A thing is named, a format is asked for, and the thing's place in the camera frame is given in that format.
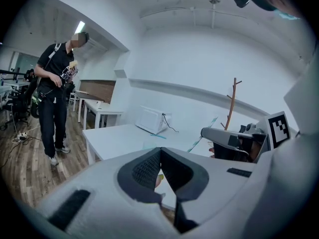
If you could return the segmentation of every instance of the ceiling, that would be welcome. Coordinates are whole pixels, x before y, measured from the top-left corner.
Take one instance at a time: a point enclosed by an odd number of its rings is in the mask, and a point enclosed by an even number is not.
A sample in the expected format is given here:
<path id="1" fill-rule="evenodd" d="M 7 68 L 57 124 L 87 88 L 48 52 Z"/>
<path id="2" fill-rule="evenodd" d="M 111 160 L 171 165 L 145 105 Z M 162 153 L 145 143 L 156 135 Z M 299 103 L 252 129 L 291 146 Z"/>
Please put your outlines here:
<path id="1" fill-rule="evenodd" d="M 61 43 L 71 38 L 80 20 L 43 0 L 29 0 L 16 16 L 12 26 L 40 34 L 52 43 Z M 93 54 L 104 53 L 114 46 L 87 24 L 83 31 L 90 34 L 90 41 L 81 49 L 76 49 L 74 54 L 85 60 Z"/>
<path id="2" fill-rule="evenodd" d="M 223 28 L 260 42 L 282 56 L 300 74 L 312 58 L 315 36 L 302 20 L 282 19 L 250 2 L 239 8 L 234 0 L 220 0 L 213 16 L 209 0 L 129 0 L 145 26 L 205 26 Z"/>

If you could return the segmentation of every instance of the wooden floor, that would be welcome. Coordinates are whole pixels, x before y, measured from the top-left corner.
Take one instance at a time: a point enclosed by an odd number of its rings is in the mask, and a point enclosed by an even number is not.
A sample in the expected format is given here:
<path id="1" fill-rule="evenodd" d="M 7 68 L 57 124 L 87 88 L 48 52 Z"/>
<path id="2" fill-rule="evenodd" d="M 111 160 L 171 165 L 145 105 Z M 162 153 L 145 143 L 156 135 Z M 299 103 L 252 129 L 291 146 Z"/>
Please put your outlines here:
<path id="1" fill-rule="evenodd" d="M 72 109 L 68 110 L 67 139 L 64 143 L 71 152 L 57 153 L 56 158 L 59 164 L 56 167 L 50 165 L 44 154 L 42 141 L 37 139 L 30 140 L 27 145 L 20 144 L 9 154 L 16 145 L 11 142 L 16 137 L 14 125 L 11 123 L 5 131 L 0 131 L 0 166 L 4 165 L 9 156 L 6 165 L 1 169 L 1 175 L 16 199 L 35 207 L 56 186 L 88 166 L 86 141 L 82 135 L 83 119 L 81 123 L 78 123 L 77 115 Z M 94 119 L 93 115 L 88 118 L 88 129 L 94 127 Z M 1 111 L 0 125 L 4 122 L 6 122 L 6 115 L 4 111 Z M 32 116 L 29 117 L 28 122 L 29 126 L 17 123 L 17 131 L 26 132 L 39 126 L 39 120 Z M 40 128 L 30 131 L 28 135 L 41 139 Z"/>

